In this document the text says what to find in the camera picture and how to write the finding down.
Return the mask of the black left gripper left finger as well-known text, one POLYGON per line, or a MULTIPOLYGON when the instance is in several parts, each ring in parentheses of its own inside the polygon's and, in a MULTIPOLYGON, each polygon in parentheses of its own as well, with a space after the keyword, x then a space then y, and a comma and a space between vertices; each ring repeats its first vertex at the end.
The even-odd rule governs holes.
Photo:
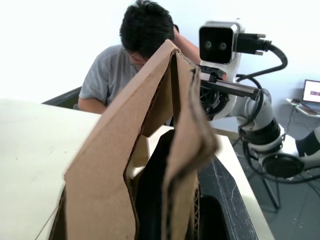
POLYGON ((161 239, 162 185, 174 135, 175 130, 171 129, 159 138, 140 176, 136 193, 139 240, 161 239))

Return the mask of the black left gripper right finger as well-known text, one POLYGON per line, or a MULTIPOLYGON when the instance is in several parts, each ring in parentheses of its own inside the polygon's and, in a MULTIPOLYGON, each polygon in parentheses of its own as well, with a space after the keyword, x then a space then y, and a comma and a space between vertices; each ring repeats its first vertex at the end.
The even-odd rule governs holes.
POLYGON ((257 240, 236 181, 215 155, 198 171, 198 180, 199 239, 257 240))

